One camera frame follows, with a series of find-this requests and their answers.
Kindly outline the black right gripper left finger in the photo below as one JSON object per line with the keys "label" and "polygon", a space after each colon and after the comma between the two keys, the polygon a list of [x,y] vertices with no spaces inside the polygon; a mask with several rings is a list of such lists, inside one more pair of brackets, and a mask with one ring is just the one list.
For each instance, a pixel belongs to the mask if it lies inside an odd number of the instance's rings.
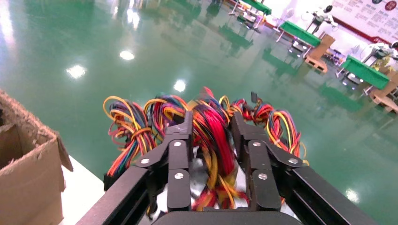
{"label": "black right gripper left finger", "polygon": [[190,211],[191,191],[189,164],[193,150],[193,112],[186,111],[180,124],[166,128],[160,145],[138,158],[136,166],[148,169],[153,177],[149,184],[164,186],[167,172],[167,211]]}

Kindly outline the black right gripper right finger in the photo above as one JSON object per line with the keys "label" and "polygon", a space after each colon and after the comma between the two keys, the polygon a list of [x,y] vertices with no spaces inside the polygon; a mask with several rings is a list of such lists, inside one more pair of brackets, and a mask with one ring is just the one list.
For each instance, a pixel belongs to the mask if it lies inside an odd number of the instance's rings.
{"label": "black right gripper right finger", "polygon": [[249,208],[253,211],[279,211],[282,203],[273,167],[295,169],[303,160],[275,146],[260,127],[247,124],[243,115],[233,113],[231,132],[238,164],[246,178]]}

